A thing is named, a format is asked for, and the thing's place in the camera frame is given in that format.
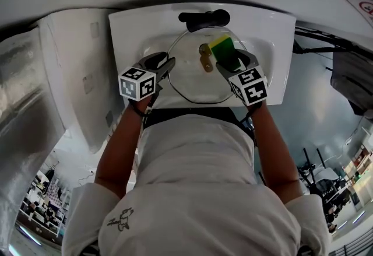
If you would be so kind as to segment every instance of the white sink basin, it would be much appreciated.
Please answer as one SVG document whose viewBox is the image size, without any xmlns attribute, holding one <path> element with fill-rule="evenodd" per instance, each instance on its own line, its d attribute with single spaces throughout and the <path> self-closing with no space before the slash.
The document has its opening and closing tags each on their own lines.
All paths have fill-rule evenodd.
<svg viewBox="0 0 373 256">
<path fill-rule="evenodd" d="M 242 41 L 247 51 L 255 55 L 262 66 L 269 82 L 267 104 L 281 104 L 293 49 L 295 18 L 251 6 L 177 3 L 113 13 L 109 19 L 118 72 L 145 55 L 168 51 L 175 39 L 186 30 L 185 23 L 178 20 L 181 12 L 216 9 L 230 13 L 231 20 L 226 28 Z M 175 46 L 170 52 L 171 57 L 176 57 L 176 66 L 170 76 L 173 85 L 181 93 L 187 93 L 193 101 L 226 100 L 219 104 L 191 103 L 181 97 L 165 79 L 161 82 L 163 90 L 154 108 L 242 106 L 241 100 L 229 97 L 230 87 L 216 68 L 211 73 L 202 68 L 198 47 L 215 39 L 217 37 L 208 33 L 208 29 L 189 34 L 187 41 Z M 235 41 L 235 47 L 242 49 L 238 41 Z"/>
</svg>

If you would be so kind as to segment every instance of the wrist strap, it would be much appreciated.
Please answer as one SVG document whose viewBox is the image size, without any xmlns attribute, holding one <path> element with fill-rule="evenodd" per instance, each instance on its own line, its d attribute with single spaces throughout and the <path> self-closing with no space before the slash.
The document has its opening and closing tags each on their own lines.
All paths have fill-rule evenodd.
<svg viewBox="0 0 373 256">
<path fill-rule="evenodd" d="M 136 102 L 134 100 L 131 100 L 129 99 L 129 105 L 132 107 L 133 111 L 135 111 L 135 113 L 138 115 L 138 116 L 141 116 L 141 117 L 147 117 L 148 114 L 145 114 L 144 112 L 141 112 L 137 107 L 136 107 Z"/>
<path fill-rule="evenodd" d="M 254 104 L 252 106 L 252 108 L 250 109 L 250 111 L 247 112 L 246 117 L 247 118 L 251 117 L 254 114 L 254 112 L 262 106 L 262 104 L 263 104 L 263 101 L 260 101 L 260 102 L 258 102 L 256 104 Z"/>
</svg>

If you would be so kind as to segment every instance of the sign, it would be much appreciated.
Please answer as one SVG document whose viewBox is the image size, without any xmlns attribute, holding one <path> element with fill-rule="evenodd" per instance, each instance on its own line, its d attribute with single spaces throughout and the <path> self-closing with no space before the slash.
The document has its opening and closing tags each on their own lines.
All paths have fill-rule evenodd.
<svg viewBox="0 0 373 256">
<path fill-rule="evenodd" d="M 373 27 L 373 0 L 346 0 Z"/>
</svg>

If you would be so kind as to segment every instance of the printed graphic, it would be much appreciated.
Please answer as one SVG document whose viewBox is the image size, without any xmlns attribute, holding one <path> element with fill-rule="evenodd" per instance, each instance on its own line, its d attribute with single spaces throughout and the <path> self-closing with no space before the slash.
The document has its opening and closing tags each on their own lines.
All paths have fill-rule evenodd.
<svg viewBox="0 0 373 256">
<path fill-rule="evenodd" d="M 257 84 L 245 88 L 245 93 L 247 95 L 249 104 L 255 103 L 267 96 L 264 82 L 259 82 Z"/>
<path fill-rule="evenodd" d="M 368 12 L 370 15 L 373 15 L 373 3 L 370 2 L 360 2 L 359 3 L 360 8 L 363 11 Z"/>
<path fill-rule="evenodd" d="M 132 207 L 128 208 L 128 209 L 125 209 L 124 211 L 122 211 L 122 213 L 119 217 L 119 220 L 117 220 L 116 218 L 113 218 L 109 221 L 107 226 L 117 225 L 118 230 L 120 232 L 122 232 L 124 230 L 124 228 L 129 230 L 128 219 L 131 216 L 131 214 L 133 214 L 133 212 L 134 212 L 134 210 L 132 209 Z"/>
<path fill-rule="evenodd" d="M 373 0 L 346 0 L 373 27 Z"/>
<path fill-rule="evenodd" d="M 242 85 L 246 85 L 247 83 L 251 83 L 255 80 L 258 80 L 261 78 L 261 75 L 256 70 L 256 68 L 249 69 L 248 71 L 245 71 L 238 75 L 238 78 L 241 81 Z"/>
<path fill-rule="evenodd" d="M 154 91 L 155 78 L 152 76 L 148 80 L 140 82 L 140 99 Z"/>
<path fill-rule="evenodd" d="M 132 99 L 136 99 L 136 84 L 128 80 L 121 79 L 122 93 Z"/>
<path fill-rule="evenodd" d="M 233 89 L 233 92 L 234 92 L 234 94 L 240 99 L 240 100 L 242 100 L 243 102 L 245 102 L 245 100 L 244 100 L 244 96 L 242 95 L 242 92 L 241 92 L 241 89 L 238 87 L 238 86 L 236 86 L 235 84 L 233 84 L 233 83 L 231 83 L 231 85 L 232 85 L 232 89 Z"/>
<path fill-rule="evenodd" d="M 127 70 L 123 76 L 127 77 L 127 78 L 130 78 L 130 79 L 133 79 L 133 80 L 138 80 L 140 79 L 144 74 L 146 73 L 146 71 L 142 71 L 141 69 L 138 69 L 138 68 L 130 68 L 129 70 Z"/>
</svg>

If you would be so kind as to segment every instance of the sponge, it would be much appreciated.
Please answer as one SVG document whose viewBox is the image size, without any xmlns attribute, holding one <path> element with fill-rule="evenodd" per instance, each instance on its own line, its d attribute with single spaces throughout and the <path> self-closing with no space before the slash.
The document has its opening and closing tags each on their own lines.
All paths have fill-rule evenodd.
<svg viewBox="0 0 373 256">
<path fill-rule="evenodd" d="M 225 34 L 209 43 L 209 48 L 216 61 L 228 71 L 234 72 L 241 66 L 235 54 L 233 41 L 228 35 Z"/>
</svg>

